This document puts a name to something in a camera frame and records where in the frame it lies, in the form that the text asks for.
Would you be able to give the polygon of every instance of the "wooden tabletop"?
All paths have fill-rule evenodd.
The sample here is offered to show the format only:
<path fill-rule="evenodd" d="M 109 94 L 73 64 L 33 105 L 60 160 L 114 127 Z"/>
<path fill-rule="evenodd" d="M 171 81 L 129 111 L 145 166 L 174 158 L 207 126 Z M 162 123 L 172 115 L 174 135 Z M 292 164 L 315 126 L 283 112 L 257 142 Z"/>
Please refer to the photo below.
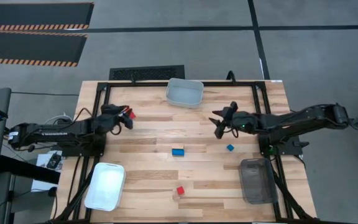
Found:
<path fill-rule="evenodd" d="M 84 107 L 92 110 L 96 85 L 94 81 L 83 82 L 76 114 Z M 266 81 L 266 86 L 272 113 L 288 113 L 283 83 Z M 255 112 L 251 88 L 206 86 L 198 109 L 168 105 L 165 91 L 166 87 L 112 88 L 109 103 L 130 105 L 137 117 L 133 130 L 123 128 L 118 136 L 108 134 L 105 154 L 100 159 L 120 164 L 126 170 L 121 204 L 112 212 L 93 210 L 91 221 L 274 221 L 271 204 L 251 205 L 242 198 L 238 165 L 243 159 L 261 157 L 257 136 L 240 133 L 234 138 L 228 133 L 216 139 L 215 127 L 208 120 L 209 117 L 217 118 L 213 110 L 221 110 L 231 101 L 237 102 L 239 110 Z M 184 145 L 184 157 L 172 156 L 171 149 L 177 144 Z M 228 144 L 234 146 L 233 151 L 226 149 Z M 58 186 L 58 214 L 66 206 L 76 160 L 68 158 L 63 165 Z M 282 160 L 289 191 L 306 212 L 315 216 L 303 164 L 293 156 L 282 156 Z M 81 164 L 82 161 L 72 195 L 78 186 Z M 184 195 L 177 195 L 179 186 L 184 187 Z M 278 192 L 280 209 L 285 216 L 282 196 Z M 81 206 L 80 217 L 83 217 L 83 201 Z"/>

